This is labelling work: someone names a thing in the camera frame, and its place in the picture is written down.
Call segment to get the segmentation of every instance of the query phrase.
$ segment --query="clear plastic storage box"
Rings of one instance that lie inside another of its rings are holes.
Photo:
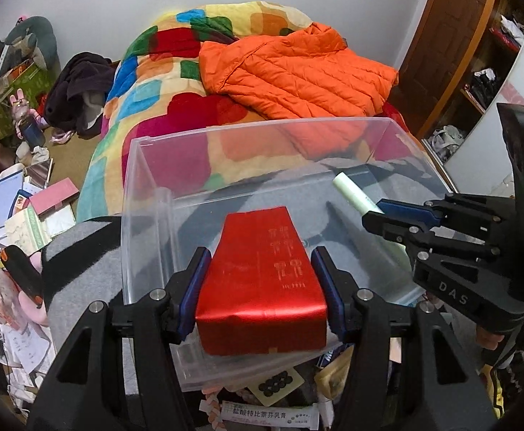
[[[421,288],[332,184],[340,171],[374,202],[423,203],[446,191],[411,136],[387,118],[273,120],[133,140],[122,218],[125,303],[164,287],[198,246],[214,254],[228,213],[280,205],[308,255],[326,246],[360,287],[415,301]],[[327,342],[325,351],[338,344],[330,332]],[[196,329],[171,348],[184,391],[243,387],[320,353],[211,356]]]

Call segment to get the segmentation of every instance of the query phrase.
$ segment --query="green box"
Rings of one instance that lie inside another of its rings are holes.
[[[30,65],[22,71],[6,91],[0,95],[0,140],[14,134],[11,106],[8,98],[20,88],[31,108],[38,107],[38,98],[49,93],[52,80],[48,71],[41,70],[36,64]]]

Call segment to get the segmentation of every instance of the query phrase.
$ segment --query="pink book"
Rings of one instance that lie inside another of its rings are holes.
[[[37,215],[44,214],[49,210],[58,210],[78,196],[79,190],[70,181],[65,178],[62,181],[50,185],[45,190],[31,196],[30,203],[33,205]]]

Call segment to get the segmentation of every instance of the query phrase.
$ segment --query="red wrapped package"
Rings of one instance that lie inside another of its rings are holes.
[[[209,354],[326,345],[326,302],[286,207],[226,216],[196,322]]]

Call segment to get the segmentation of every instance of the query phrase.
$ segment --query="orange puffer jacket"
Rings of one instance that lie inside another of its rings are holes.
[[[394,68],[359,57],[320,23],[283,37],[204,42],[199,65],[209,93],[268,119],[374,116],[398,83]]]

